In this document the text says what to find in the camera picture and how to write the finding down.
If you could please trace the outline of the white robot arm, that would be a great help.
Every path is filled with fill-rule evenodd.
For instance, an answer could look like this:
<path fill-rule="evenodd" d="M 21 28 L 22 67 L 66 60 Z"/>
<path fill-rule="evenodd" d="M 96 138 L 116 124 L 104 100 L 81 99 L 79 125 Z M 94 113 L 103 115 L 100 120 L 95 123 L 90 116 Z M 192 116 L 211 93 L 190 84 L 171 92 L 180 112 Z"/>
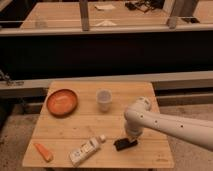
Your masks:
<path fill-rule="evenodd" d="M 143 128 L 149 128 L 213 151 L 213 121 L 154 113 L 146 97 L 139 97 L 129 105 L 124 118 L 130 139 L 137 139 Z"/>

